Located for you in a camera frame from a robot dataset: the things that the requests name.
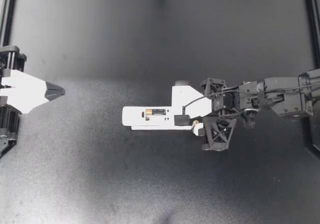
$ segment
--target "black surface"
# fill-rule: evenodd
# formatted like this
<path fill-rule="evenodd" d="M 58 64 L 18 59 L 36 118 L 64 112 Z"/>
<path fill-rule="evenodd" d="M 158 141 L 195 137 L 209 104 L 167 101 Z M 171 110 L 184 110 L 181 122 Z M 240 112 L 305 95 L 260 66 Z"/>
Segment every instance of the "black surface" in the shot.
<path fill-rule="evenodd" d="M 175 80 L 315 67 L 305 0 L 17 0 L 10 43 L 66 96 L 21 117 L 0 161 L 0 223 L 320 222 L 301 122 L 263 112 L 226 152 L 121 125 L 123 106 L 168 105 Z"/>

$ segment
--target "black wire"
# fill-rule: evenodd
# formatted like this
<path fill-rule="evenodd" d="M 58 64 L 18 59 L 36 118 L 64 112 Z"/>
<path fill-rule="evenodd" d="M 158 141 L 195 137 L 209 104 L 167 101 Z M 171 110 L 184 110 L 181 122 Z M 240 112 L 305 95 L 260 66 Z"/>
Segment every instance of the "black wire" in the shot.
<path fill-rule="evenodd" d="M 315 84 L 310 84 L 310 85 L 301 85 L 301 86 L 290 87 L 290 88 L 275 88 L 275 89 L 270 89 L 270 90 L 266 91 L 265 93 L 294 91 L 296 89 L 300 90 L 302 88 L 310 88 L 310 87 L 315 87 L 315 86 L 320 86 L 320 83 L 315 83 Z M 190 106 L 192 103 L 195 103 L 203 98 L 209 98 L 209 97 L 213 97 L 215 95 L 221 95 L 221 94 L 225 94 L 225 93 L 244 93 L 244 94 L 248 94 L 248 95 L 256 95 L 257 94 L 256 92 L 245 92 L 245 91 L 241 91 L 241 90 L 225 90 L 225 91 L 221 91 L 221 92 L 211 93 L 211 94 L 196 98 L 196 99 L 190 101 L 187 105 L 184 105 L 182 107 L 182 114 L 183 115 L 185 114 L 186 107 Z"/>
<path fill-rule="evenodd" d="M 294 91 L 296 89 L 302 89 L 302 88 L 310 88 L 310 87 L 315 87 L 315 86 L 320 86 L 320 83 L 315 83 L 315 84 L 310 84 L 310 85 L 301 85 L 301 86 L 296 86 L 296 87 L 289 87 L 289 88 L 275 88 L 275 89 L 270 89 L 266 91 L 265 93 L 270 93 L 270 92 L 285 92 L 285 91 Z"/>
<path fill-rule="evenodd" d="M 184 105 L 182 107 L 182 110 L 185 110 L 187 106 L 191 105 L 192 103 L 195 103 L 203 98 L 208 98 L 208 97 L 213 97 L 215 95 L 221 95 L 221 94 L 225 94 L 225 93 L 245 93 L 245 94 L 249 94 L 249 95 L 256 95 L 257 93 L 254 93 L 254 92 L 245 92 L 245 91 L 241 91 L 241 90 L 225 90 L 225 91 L 221 91 L 221 92 L 216 92 L 216 93 L 211 93 L 211 94 L 208 94 L 208 95 L 204 95 L 204 96 L 201 96 L 199 98 L 196 98 L 192 101 L 190 101 L 187 105 Z"/>

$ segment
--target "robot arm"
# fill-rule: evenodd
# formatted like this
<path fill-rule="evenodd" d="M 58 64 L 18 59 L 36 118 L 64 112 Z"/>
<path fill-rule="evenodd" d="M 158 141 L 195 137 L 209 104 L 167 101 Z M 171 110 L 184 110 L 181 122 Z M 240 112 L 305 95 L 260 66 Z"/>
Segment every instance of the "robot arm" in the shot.
<path fill-rule="evenodd" d="M 229 148 L 237 119 L 253 128 L 261 109 L 287 118 L 312 116 L 313 103 L 320 99 L 320 69 L 233 87 L 208 78 L 201 92 L 187 84 L 173 86 L 171 98 L 171 106 L 124 107 L 123 125 L 132 130 L 190 130 L 203 136 L 203 150 L 222 151 Z"/>
<path fill-rule="evenodd" d="M 0 47 L 0 158 L 17 142 L 19 116 L 65 94 L 65 90 L 24 73 L 27 57 L 17 46 Z"/>

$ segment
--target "black bracket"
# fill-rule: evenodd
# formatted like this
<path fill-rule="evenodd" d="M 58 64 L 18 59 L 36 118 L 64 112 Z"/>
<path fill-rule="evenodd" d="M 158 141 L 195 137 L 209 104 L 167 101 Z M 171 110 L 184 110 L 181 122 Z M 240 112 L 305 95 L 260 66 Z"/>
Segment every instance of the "black bracket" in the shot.
<path fill-rule="evenodd" d="M 10 70 L 24 71 L 27 57 L 19 51 L 17 46 L 0 47 L 0 80 L 8 76 Z M 19 114 L 18 110 L 7 106 L 6 96 L 0 96 L 0 158 L 17 143 Z"/>

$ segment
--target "white plastic part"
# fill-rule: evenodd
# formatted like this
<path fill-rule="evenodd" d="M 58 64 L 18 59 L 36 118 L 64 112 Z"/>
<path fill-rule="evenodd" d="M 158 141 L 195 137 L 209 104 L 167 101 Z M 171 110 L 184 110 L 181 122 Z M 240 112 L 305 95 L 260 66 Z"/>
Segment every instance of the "white plastic part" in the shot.
<path fill-rule="evenodd" d="M 122 110 L 122 124 L 132 130 L 191 130 L 191 125 L 175 125 L 175 115 L 182 115 L 184 105 L 203 97 L 189 85 L 173 86 L 171 106 L 125 106 Z M 146 118 L 147 109 L 164 109 L 163 115 L 151 115 Z M 202 98 L 185 109 L 190 118 L 204 117 L 212 112 L 212 101 Z"/>
<path fill-rule="evenodd" d="M 45 98 L 46 82 L 19 70 L 10 70 L 10 76 L 2 77 L 1 84 L 10 88 L 1 88 L 0 96 L 7 96 L 7 104 L 22 114 L 49 102 Z"/>
<path fill-rule="evenodd" d="M 192 129 L 193 134 L 195 134 L 196 136 L 199 136 L 199 129 L 202 129 L 202 128 L 204 128 L 204 124 L 202 122 L 196 124 Z"/>

